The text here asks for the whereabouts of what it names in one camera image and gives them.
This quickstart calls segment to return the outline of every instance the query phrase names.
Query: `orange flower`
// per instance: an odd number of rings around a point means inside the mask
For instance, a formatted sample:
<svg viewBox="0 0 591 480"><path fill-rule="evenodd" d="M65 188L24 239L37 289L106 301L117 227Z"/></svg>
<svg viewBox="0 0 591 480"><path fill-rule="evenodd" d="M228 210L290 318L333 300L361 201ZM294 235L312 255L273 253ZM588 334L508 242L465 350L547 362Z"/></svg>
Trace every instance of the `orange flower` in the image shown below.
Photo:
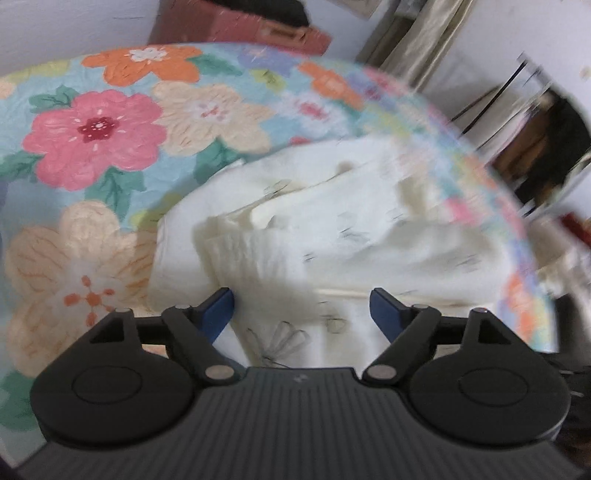
<svg viewBox="0 0 591 480"><path fill-rule="evenodd" d="M507 285L507 304L509 308L518 316L515 325L515 333L524 342L529 342L535 331L535 319L532 315L534 303L531 296L526 291L519 274L514 273L509 279Z"/></svg>
<svg viewBox="0 0 591 480"><path fill-rule="evenodd" d="M194 83L199 80L199 70L187 61L202 52L195 47L172 45L144 48L120 48L91 55L82 60L85 67L106 67L105 82L117 87L128 87L150 72L160 80L179 80Z"/></svg>
<svg viewBox="0 0 591 480"><path fill-rule="evenodd" d="M314 79L312 88L322 96L333 100L342 100L357 110L363 108L361 97L349 87L347 80L338 73L324 69L311 61L305 61L298 69Z"/></svg>

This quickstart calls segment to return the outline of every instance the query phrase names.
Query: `screw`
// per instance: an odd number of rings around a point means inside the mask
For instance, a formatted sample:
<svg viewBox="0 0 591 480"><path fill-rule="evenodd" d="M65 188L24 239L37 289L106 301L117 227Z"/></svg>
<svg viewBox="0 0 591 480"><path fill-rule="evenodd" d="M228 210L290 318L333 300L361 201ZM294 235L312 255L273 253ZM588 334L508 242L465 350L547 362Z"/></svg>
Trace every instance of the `screw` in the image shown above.
<svg viewBox="0 0 591 480"><path fill-rule="evenodd" d="M233 377L234 369L228 365L212 365L207 367L205 375L211 380L228 380Z"/></svg>
<svg viewBox="0 0 591 480"><path fill-rule="evenodd" d="M367 373L375 380L392 380L396 377L396 369L389 365L372 365Z"/></svg>

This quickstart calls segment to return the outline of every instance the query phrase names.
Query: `green leaf pattern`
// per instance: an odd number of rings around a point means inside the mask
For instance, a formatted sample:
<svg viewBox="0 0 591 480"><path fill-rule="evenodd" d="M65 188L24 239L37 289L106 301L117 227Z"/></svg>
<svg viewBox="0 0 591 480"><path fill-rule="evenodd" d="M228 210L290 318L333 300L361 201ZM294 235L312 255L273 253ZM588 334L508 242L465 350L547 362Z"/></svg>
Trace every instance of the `green leaf pattern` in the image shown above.
<svg viewBox="0 0 591 480"><path fill-rule="evenodd" d="M242 154L228 147L221 138L216 138L205 150L196 155L193 177L203 185L212 175L241 158Z"/></svg>
<svg viewBox="0 0 591 480"><path fill-rule="evenodd" d="M33 379L17 371L10 372L0 382L0 388L8 393L8 399L0 406L0 425L10 430L26 432L37 426L29 392Z"/></svg>
<svg viewBox="0 0 591 480"><path fill-rule="evenodd" d="M0 178L8 181L28 178L31 182L36 182L35 166L42 158L43 155L24 150L6 155L0 162Z"/></svg>
<svg viewBox="0 0 591 480"><path fill-rule="evenodd" d="M257 82L264 83L269 90L275 93L280 93L285 89L283 77L271 70L251 70L251 75Z"/></svg>
<svg viewBox="0 0 591 480"><path fill-rule="evenodd" d="M131 192L144 192L144 174L141 171L120 171L109 167L102 176L85 191L86 200L100 200L123 221L129 211Z"/></svg>
<svg viewBox="0 0 591 480"><path fill-rule="evenodd" d="M72 100L77 96L77 91L64 85L57 88L55 95L33 95L29 98L29 103L33 107L31 112L41 113L58 108L68 108L72 106Z"/></svg>
<svg viewBox="0 0 591 480"><path fill-rule="evenodd" d="M198 57L191 57L187 60L195 64L199 72L203 75L229 75L233 77L242 75L242 70L215 55L205 54Z"/></svg>

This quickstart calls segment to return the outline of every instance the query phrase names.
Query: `red box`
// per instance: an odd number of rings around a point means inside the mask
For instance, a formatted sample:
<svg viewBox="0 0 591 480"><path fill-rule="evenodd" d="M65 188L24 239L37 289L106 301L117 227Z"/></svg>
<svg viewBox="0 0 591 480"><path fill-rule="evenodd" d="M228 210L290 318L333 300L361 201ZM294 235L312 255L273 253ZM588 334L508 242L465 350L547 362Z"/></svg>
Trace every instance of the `red box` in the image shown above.
<svg viewBox="0 0 591 480"><path fill-rule="evenodd" d="M293 28L204 0L170 0L163 5L150 43L247 42L322 55L330 35L314 28Z"/></svg>

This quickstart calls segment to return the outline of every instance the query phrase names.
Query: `ribbed gray surface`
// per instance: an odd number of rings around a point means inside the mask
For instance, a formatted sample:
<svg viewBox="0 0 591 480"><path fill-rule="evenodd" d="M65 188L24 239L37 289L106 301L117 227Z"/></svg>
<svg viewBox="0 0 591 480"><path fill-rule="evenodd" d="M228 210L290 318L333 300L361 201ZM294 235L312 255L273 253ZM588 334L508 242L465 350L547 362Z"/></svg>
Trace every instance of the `ribbed gray surface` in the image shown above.
<svg viewBox="0 0 591 480"><path fill-rule="evenodd" d="M580 474L546 443L485 452L437 437L394 391L364 387L349 369L250 369L237 385L206 390L184 421L149 442L114 452L50 443L19 472L26 480L566 480Z"/></svg>

